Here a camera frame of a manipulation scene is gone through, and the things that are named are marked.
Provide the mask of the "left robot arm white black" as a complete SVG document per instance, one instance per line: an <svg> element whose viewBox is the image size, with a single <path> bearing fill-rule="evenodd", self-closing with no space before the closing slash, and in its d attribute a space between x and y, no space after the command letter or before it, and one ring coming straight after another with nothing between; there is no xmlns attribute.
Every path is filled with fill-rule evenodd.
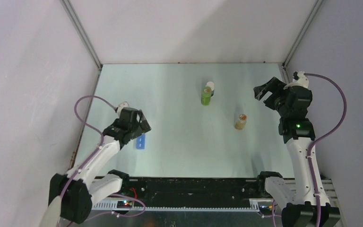
<svg viewBox="0 0 363 227"><path fill-rule="evenodd" d="M87 220L94 205L109 195L125 197L130 192L126 173L111 171L101 180L95 177L105 164L133 139L149 132L151 127L143 111L127 103L116 107L118 118L99 131L95 150L81 164L50 180L49 203L40 222L41 227L55 227L64 218L81 224Z"/></svg>

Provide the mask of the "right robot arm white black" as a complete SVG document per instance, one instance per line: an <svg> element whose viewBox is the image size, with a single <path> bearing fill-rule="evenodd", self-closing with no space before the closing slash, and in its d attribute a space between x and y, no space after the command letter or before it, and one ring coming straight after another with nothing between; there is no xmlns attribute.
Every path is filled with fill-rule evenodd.
<svg viewBox="0 0 363 227"><path fill-rule="evenodd" d="M257 194L273 197L285 227L335 226L341 219L340 210L331 205L324 190L313 145L315 131L306 117L312 102L307 78L286 84L273 77L253 91L257 100L271 93L264 104L280 115L278 132L289 152L295 179L293 192L281 176L267 176L256 184Z"/></svg>

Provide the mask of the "clear amber pill bottle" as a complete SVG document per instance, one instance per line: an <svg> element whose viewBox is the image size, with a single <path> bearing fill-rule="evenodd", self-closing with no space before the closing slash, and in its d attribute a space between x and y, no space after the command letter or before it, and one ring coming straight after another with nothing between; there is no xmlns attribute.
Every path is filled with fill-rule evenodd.
<svg viewBox="0 0 363 227"><path fill-rule="evenodd" d="M234 128L237 130L243 130L247 122L247 116L245 114L240 114L235 121Z"/></svg>

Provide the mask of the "blue pill organizer box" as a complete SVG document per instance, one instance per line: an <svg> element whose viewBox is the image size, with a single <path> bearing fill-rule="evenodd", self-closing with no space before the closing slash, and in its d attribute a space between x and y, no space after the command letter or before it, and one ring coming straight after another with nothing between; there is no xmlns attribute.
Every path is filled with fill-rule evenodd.
<svg viewBox="0 0 363 227"><path fill-rule="evenodd" d="M141 136L136 138L136 149L144 150L146 146L146 135L142 134Z"/></svg>

